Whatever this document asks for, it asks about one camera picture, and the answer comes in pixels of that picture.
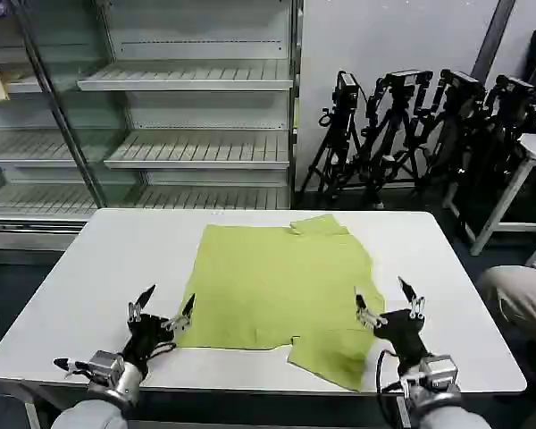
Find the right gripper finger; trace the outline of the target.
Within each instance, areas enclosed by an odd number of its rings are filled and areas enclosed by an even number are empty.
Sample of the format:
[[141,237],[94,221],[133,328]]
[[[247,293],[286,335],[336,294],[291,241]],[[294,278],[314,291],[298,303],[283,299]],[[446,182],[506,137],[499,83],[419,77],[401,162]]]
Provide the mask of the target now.
[[373,313],[364,301],[364,296],[357,292],[355,295],[356,318],[367,329],[380,328],[385,325],[385,319]]
[[413,286],[410,283],[406,282],[402,277],[399,276],[398,280],[401,286],[401,290],[405,294],[406,299],[410,305],[409,317],[411,319],[424,319],[424,296],[418,296]]

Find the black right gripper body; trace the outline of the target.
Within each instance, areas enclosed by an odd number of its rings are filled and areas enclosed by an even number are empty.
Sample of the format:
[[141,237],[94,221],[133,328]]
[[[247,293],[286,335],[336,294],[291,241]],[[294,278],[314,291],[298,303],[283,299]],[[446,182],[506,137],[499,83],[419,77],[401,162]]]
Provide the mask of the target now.
[[410,317],[409,309],[399,309],[381,315],[383,322],[373,328],[373,334],[388,341],[397,357],[398,371],[408,372],[413,366],[418,366],[422,358],[427,358],[427,350],[420,337],[424,319]]

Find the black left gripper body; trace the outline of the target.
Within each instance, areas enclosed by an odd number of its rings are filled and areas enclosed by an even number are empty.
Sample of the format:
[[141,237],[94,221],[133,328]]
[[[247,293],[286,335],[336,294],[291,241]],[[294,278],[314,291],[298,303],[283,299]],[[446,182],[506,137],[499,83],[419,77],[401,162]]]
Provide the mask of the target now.
[[124,361],[139,372],[147,372],[149,360],[175,349],[173,331],[163,327],[167,322],[164,317],[147,314],[142,314],[139,321],[128,322],[130,339],[121,352]]

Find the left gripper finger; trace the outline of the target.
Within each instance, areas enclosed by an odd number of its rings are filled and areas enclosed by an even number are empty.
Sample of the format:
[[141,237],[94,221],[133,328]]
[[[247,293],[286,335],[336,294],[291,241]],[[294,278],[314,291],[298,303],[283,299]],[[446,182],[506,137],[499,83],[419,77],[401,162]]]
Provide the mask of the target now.
[[192,294],[182,310],[175,317],[167,319],[161,323],[161,327],[167,332],[184,332],[191,325],[193,306],[195,303],[195,294]]
[[148,315],[143,312],[148,301],[151,299],[156,285],[153,284],[147,290],[144,290],[137,298],[135,302],[130,302],[128,304],[128,322],[129,323],[140,323],[146,319],[149,319],[151,315]]

